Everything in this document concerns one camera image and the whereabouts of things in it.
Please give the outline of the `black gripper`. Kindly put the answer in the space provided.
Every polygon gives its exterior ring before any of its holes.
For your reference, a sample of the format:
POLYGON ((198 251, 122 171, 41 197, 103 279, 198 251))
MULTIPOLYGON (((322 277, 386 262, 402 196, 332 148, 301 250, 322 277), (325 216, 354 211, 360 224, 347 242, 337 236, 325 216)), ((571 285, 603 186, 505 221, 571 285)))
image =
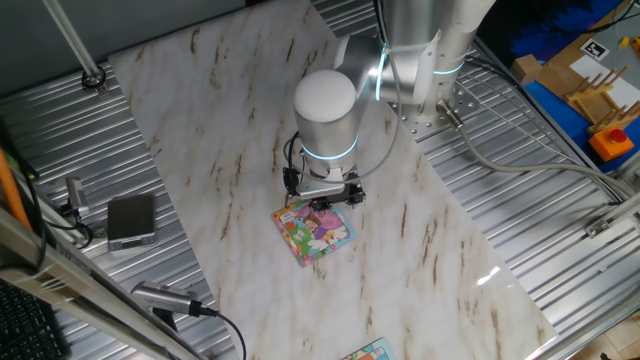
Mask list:
POLYGON ((328 209, 328 203, 343 203, 346 202, 349 206, 357 206, 362 203, 366 198, 366 193, 359 183, 351 184, 349 186, 349 192, 343 191, 339 194, 328 195, 322 198, 315 198, 309 201, 309 206, 313 211, 325 211, 328 209))

